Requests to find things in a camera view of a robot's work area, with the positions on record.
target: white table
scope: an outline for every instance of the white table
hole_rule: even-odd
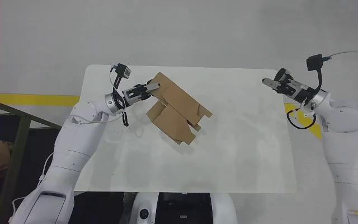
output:
[[[78,191],[251,192],[296,191],[296,177],[282,96],[261,83],[268,69],[130,66],[122,90],[164,73],[213,116],[204,117],[195,140],[178,146],[146,112],[156,98],[127,109],[108,123],[98,150],[81,172]],[[81,100],[111,91],[110,66],[86,69]]]

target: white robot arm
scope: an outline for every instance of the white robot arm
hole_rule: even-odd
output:
[[[73,107],[57,136],[48,172],[22,201],[11,224],[68,223],[74,206],[74,187],[83,167],[97,150],[109,116],[147,99],[152,90],[159,88],[158,83],[136,85],[123,91],[122,97],[117,88],[121,78],[129,77],[130,70],[122,64],[112,68],[118,74],[113,93],[103,96],[100,102],[80,101]]]
[[[321,90],[323,62],[330,57],[315,55],[307,59],[309,71],[317,70],[319,87],[315,90],[292,78],[282,68],[274,78],[264,78],[262,83],[277,93],[304,105],[305,110],[321,118],[324,155],[331,170],[336,190],[336,208],[332,214],[334,224],[358,223],[358,104],[334,101],[331,94]],[[307,129],[312,126],[297,127]]]

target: flattened cardboard box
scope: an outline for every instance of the flattened cardboard box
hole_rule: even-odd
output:
[[[195,135],[190,131],[189,125],[199,131],[200,119],[204,115],[209,118],[212,113],[164,74],[159,72],[150,83],[156,82],[161,87],[154,90],[152,95],[159,101],[147,112],[147,116],[177,144],[190,144]]]

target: cardboard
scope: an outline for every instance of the cardboard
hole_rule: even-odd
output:
[[[151,81],[151,83],[158,82],[161,87],[152,92],[152,95],[160,100],[163,104],[170,104],[176,111],[178,111],[190,124],[194,127],[203,116],[208,118],[212,113],[205,107],[200,105],[189,94],[177,86],[173,81],[159,72]]]
[[[0,140],[0,171],[5,170],[10,162],[13,143]]]
[[[153,124],[177,144],[181,142],[190,144],[195,138],[195,135],[190,131],[186,119],[170,105],[164,106],[158,101],[147,112],[147,116]]]
[[[155,82],[161,87],[154,90],[152,95],[159,101],[147,112],[147,116],[176,143],[180,144],[183,141],[190,144],[195,135],[190,131],[188,124],[199,131],[200,119],[204,115],[211,117],[212,113],[164,74],[159,72],[151,81]]]

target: yellow floor stripe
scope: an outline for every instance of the yellow floor stripe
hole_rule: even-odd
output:
[[[0,103],[10,105],[74,106],[79,96],[0,94]]]
[[[296,109],[297,107],[294,104],[285,104],[286,113],[290,110]],[[305,118],[304,113],[302,111],[298,111],[297,113],[298,122],[302,125],[302,127],[306,127],[312,123],[311,118]],[[321,128],[317,124],[317,122],[308,129],[312,134],[314,134],[318,139],[322,140]]]

